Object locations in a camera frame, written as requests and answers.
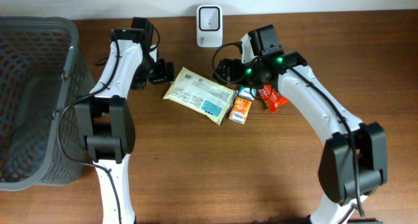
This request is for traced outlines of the orange tissue pack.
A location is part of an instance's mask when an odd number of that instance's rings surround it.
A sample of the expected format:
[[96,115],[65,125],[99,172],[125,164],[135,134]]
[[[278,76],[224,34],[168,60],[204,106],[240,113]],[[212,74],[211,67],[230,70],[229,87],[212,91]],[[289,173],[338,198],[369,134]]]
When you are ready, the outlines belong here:
[[229,119],[237,123],[245,124],[251,107],[251,101],[237,97],[229,114]]

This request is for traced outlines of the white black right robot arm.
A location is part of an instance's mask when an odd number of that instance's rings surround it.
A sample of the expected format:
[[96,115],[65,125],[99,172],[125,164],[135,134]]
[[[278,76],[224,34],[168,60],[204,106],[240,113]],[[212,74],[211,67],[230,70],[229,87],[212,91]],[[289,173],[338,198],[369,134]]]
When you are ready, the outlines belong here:
[[305,117],[324,145],[318,178],[323,190],[308,223],[348,223],[363,202],[387,183],[387,136],[377,123],[364,123],[319,82],[298,52],[285,52],[273,25],[247,32],[233,46],[240,59],[213,60],[220,84],[253,89],[270,85]]

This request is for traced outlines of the red snack packet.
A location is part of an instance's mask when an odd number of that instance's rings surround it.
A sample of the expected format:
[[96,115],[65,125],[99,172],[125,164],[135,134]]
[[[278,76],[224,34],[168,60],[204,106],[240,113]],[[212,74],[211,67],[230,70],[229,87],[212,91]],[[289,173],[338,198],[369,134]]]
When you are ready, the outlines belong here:
[[263,88],[259,89],[257,92],[272,114],[275,113],[280,106],[289,102],[287,98],[279,95],[271,85],[264,85]]

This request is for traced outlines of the white barcode scanner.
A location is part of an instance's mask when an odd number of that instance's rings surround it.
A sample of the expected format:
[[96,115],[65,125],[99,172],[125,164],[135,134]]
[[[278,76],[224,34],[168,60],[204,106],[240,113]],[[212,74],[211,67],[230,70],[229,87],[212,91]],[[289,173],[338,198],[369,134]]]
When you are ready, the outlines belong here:
[[200,5],[196,10],[197,45],[218,48],[223,44],[223,10],[219,5]]

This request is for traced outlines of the green tissue pack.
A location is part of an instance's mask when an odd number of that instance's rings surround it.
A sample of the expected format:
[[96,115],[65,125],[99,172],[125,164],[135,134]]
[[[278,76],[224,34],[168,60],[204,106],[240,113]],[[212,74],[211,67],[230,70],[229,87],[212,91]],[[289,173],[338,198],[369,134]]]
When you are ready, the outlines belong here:
[[244,87],[244,86],[240,88],[240,91],[238,93],[239,97],[249,100],[249,101],[254,101],[256,95],[257,95],[257,92],[255,89]]

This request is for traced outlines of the grey plastic mesh basket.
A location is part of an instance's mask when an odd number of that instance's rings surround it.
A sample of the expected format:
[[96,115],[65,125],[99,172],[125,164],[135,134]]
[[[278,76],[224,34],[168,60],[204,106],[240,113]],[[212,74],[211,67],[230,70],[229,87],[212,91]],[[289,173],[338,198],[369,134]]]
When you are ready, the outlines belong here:
[[69,103],[95,81],[68,19],[1,18],[1,189],[62,186],[82,175],[86,151]]

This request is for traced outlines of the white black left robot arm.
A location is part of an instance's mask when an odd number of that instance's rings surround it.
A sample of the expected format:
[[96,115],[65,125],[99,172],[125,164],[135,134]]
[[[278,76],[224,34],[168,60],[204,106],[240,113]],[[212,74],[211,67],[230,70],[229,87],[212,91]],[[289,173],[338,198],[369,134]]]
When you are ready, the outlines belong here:
[[95,168],[103,205],[103,223],[136,223],[129,190],[129,159],[136,132],[127,103],[131,90],[173,82],[174,65],[159,57],[152,42],[158,31],[146,18],[110,34],[103,73],[74,104],[78,133]]

